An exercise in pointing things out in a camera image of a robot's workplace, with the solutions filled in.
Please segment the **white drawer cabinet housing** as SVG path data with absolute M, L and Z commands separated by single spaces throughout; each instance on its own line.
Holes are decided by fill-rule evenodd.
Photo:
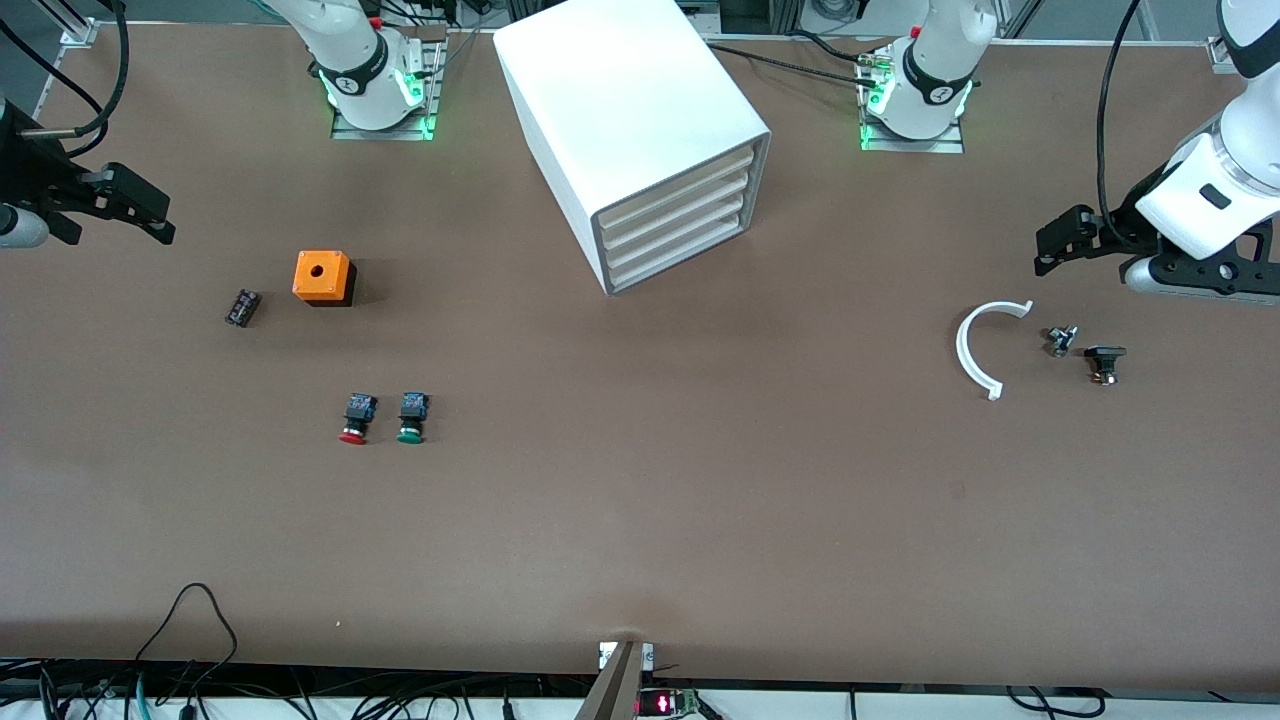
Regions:
M 771 131 L 676 0 L 563 0 L 493 44 L 532 159 L 604 293 L 599 214 L 751 143 L 735 237 L 749 228 Z

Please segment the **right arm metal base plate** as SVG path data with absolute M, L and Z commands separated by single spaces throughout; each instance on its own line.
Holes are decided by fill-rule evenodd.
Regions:
M 332 92 L 326 101 L 332 110 L 330 136 L 334 140 L 388 140 L 430 141 L 434 138 L 440 109 L 445 65 L 451 56 L 449 40 L 424 42 L 407 38 L 396 63 L 383 74 L 394 90 L 390 95 L 394 109 L 404 114 L 392 126 L 367 129 L 353 124 L 340 113 L 340 102 Z

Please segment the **red push button switch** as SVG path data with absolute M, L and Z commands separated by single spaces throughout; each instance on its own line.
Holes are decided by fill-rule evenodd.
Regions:
M 344 424 L 339 433 L 339 441 L 347 445 L 366 445 L 378 405 L 376 396 L 352 393 L 343 413 Z

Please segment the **white cabinet drawer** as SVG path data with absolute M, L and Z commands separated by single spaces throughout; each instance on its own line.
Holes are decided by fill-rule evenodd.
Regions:
M 628 232 L 605 247 L 605 292 L 621 293 L 741 231 L 741 211 L 724 209 L 695 213 L 664 225 Z
M 599 215 L 607 252 L 634 252 L 655 237 L 677 233 L 707 218 L 737 214 L 750 179 L 748 165 L 709 167 L 630 199 Z
M 605 263 L 616 284 L 735 232 L 745 192 L 719 190 L 668 202 L 604 228 Z
M 635 227 L 652 222 L 663 213 L 675 210 L 681 202 L 691 201 L 709 192 L 726 178 L 732 179 L 751 167 L 756 155 L 754 145 L 735 149 L 713 161 L 668 179 L 654 188 L 646 190 L 617 208 L 599 214 L 603 232 L 628 232 Z

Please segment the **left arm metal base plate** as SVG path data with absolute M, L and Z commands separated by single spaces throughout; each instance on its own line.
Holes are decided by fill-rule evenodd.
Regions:
M 897 41 L 859 60 L 856 77 L 870 81 L 858 90 L 861 150 L 963 152 L 960 117 L 974 81 L 927 85 L 923 94 L 902 69 L 902 42 Z

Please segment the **green push button switch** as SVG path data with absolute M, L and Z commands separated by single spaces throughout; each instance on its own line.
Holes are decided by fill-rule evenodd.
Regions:
M 429 418 L 431 398 L 424 392 L 406 392 L 399 405 L 399 428 L 396 439 L 403 445 L 425 442 L 425 425 Z

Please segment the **small black bronze component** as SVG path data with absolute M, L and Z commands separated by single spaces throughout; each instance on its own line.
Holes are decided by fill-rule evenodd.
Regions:
M 1123 346 L 1094 345 L 1085 348 L 1082 356 L 1089 363 L 1091 379 L 1103 387 L 1117 383 L 1117 361 L 1126 356 Z

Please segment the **orange button enclosure box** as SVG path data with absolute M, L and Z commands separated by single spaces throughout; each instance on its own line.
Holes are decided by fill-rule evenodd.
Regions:
M 292 293 L 311 307 L 352 307 L 358 266 L 340 250 L 300 251 Z

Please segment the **white curved plastic bracket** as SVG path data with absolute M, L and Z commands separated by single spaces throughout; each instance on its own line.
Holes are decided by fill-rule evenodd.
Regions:
M 1027 300 L 1021 304 L 1006 300 L 982 304 L 970 310 L 956 329 L 954 347 L 957 361 L 966 377 L 986 392 L 986 398 L 988 401 L 998 401 L 1002 397 L 1004 383 L 989 375 L 975 360 L 970 346 L 972 327 L 977 318 L 987 314 L 1002 314 L 1021 319 L 1025 318 L 1034 306 L 1036 304 L 1033 300 Z

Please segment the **circuit board red display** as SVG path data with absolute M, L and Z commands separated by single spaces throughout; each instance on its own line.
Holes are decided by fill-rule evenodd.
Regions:
M 700 700 L 695 691 L 650 688 L 637 692 L 634 705 L 636 720 L 684 720 L 700 716 Z

